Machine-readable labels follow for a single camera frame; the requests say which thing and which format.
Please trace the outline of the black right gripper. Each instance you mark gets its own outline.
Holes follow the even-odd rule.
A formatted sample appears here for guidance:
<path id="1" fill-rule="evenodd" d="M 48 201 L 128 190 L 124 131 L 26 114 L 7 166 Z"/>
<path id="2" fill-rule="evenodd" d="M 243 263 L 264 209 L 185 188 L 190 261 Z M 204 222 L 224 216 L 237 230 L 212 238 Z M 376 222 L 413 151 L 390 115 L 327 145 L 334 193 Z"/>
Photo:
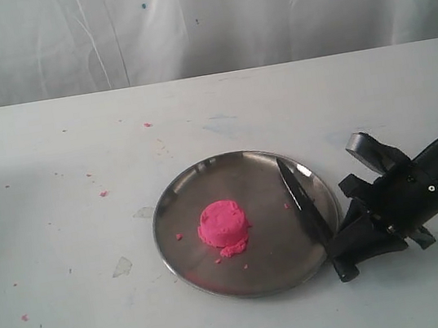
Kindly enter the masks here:
<path id="1" fill-rule="evenodd" d="M 437 147 L 372 184 L 350 174 L 339 188 L 351 203 L 325 249 L 341 282 L 355 279 L 367 259 L 405 250 L 407 239 L 424 250 L 435 243 L 424 224 L 438 213 Z"/>

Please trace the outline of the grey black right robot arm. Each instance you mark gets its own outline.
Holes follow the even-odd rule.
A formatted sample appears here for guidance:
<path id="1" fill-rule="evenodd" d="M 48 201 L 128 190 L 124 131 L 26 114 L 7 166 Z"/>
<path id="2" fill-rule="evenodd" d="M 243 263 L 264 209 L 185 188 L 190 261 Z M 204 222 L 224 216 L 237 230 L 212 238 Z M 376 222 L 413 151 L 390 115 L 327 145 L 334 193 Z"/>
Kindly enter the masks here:
<path id="1" fill-rule="evenodd" d="M 410 158 L 364 132 L 350 138 L 346 150 L 379 176 L 369 183 L 350 174 L 339 185 L 351 202 L 326 249 L 344 282 L 358 276 L 362 261 L 405 250 L 409 240 L 432 246 L 425 225 L 438 214 L 438 139 Z"/>

